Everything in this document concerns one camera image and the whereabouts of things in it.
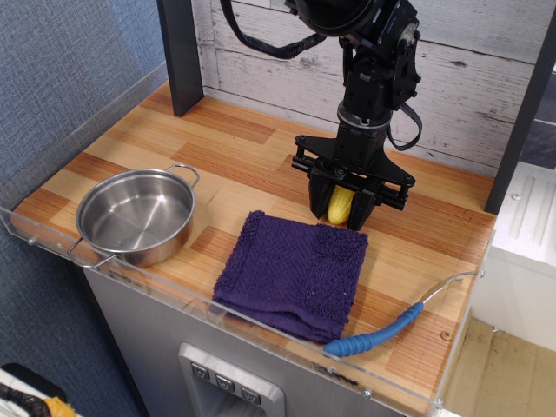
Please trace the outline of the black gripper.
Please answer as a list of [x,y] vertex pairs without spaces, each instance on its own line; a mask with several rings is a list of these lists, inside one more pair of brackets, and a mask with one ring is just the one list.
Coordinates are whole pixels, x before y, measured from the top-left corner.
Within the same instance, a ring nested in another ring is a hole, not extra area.
[[316,218],[328,212],[335,186],[356,192],[347,228],[361,230],[376,205],[405,208],[414,178],[386,156],[385,141],[392,115],[363,120],[350,113],[338,115],[334,138],[300,135],[292,166],[309,178],[309,205]]

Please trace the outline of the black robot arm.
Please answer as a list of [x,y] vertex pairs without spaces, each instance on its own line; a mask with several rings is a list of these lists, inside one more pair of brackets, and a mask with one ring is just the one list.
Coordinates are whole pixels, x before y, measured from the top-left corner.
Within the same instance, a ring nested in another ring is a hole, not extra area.
[[405,208],[414,178],[395,165],[384,145],[391,142],[391,121],[402,111],[422,122],[407,100],[416,96],[415,68],[420,39],[417,11],[408,1],[287,1],[290,12],[314,33],[297,43],[275,47],[243,33],[232,3],[222,12],[237,39],[250,49],[278,59],[292,59],[325,39],[342,48],[345,93],[337,109],[334,138],[297,136],[294,168],[306,172],[311,212],[330,216],[340,188],[353,192],[347,227],[359,230],[373,209],[386,204]]

